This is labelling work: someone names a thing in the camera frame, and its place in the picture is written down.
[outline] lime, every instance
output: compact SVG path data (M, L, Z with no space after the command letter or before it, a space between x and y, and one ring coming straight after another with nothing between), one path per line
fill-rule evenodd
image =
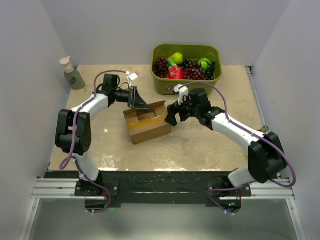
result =
M207 71L210 63L210 59L206 57L203 57L198 61L198 65L200 65L204 71Z

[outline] beige tabletop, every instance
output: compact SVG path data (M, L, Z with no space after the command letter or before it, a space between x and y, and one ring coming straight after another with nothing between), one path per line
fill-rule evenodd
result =
M71 90L66 109L87 100L93 92L95 76L106 70L136 72L139 78L133 85L138 86L140 95L149 104L166 100L166 105L169 105L178 99L177 96L156 92L150 65L80 65L78 70L86 86L81 90ZM119 76L122 83L127 81L125 74L119 73ZM98 84L102 81L103 76L98 79ZM223 76L216 87L227 100L230 116L253 129L261 127L244 66L223 66ZM212 106L224 108L216 92L209 95L209 100ZM195 118L180 122L178 115L178 125L170 134L133 145L123 115L127 109L125 103L116 102L91 123L90 151L102 171L232 171L248 164L247 152L236 143L200 125ZM66 156L55 147L49 170L59 170ZM71 161L65 170L76 171L76 166Z

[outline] grapes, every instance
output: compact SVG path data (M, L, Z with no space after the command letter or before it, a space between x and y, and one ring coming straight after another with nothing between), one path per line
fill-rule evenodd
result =
M156 64L154 65L153 72L159 78L166 78L168 76L169 63L168 59L164 56L159 57Z
M214 72L216 69L216 63L213 61L209 64L208 69L205 72L205 79L204 80L214 80Z
M190 58L184 58L181 64L178 64L183 70L183 79L186 80L213 80L215 71L215 62L209 64L207 71L204 71L196 61ZM168 76L169 63L168 59L164 56L159 57L154 65L153 72L159 78Z

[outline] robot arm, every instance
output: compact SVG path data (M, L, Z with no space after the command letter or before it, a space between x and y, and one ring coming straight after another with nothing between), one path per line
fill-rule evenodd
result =
M186 86L178 85L173 91L179 94L179 98L178 101L167 107L168 115L165 119L167 123L176 126L176 114L179 114L181 122L190 117L197 118L203 126L229 137L248 151L248 166L231 172L222 188L239 187L255 181L265 183L287 167L286 161L279 153L259 139L266 139L283 151L279 137L275 133L264 134L245 126L232 117L227 118L224 110L211 106L202 88L193 89L188 94ZM236 125L249 130L251 134Z
M89 152L92 142L91 121L103 110L110 107L114 102L127 103L130 108L149 109L148 104L140 97L136 86L128 90L118 88L119 77L114 74L105 74L101 90L71 110L63 109L59 112L55 134L55 145L61 148L64 153L69 153L74 141L73 156L76 157L78 165L88 178L96 181L99 176L99 169L93 161ZM75 113L78 111L76 119L76 137L73 139L72 130Z

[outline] soap bottle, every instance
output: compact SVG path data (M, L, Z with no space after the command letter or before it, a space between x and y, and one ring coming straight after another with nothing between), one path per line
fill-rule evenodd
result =
M72 67L70 56L62 58L60 64L64 66L64 78L68 81L72 89L79 90L86 86L80 72Z

